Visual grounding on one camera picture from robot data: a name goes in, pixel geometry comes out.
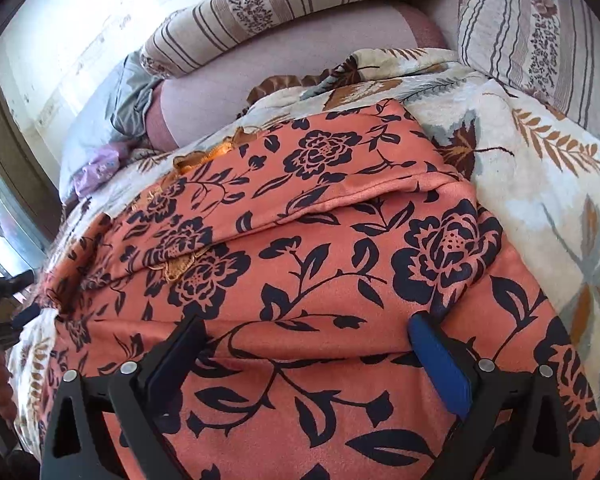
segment blue gripper pad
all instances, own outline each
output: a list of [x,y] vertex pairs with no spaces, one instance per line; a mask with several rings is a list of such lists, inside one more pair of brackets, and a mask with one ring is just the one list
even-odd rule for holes
[[413,351],[416,352],[447,410],[464,420],[472,404],[469,379],[422,316],[415,314],[411,317],[407,332]]

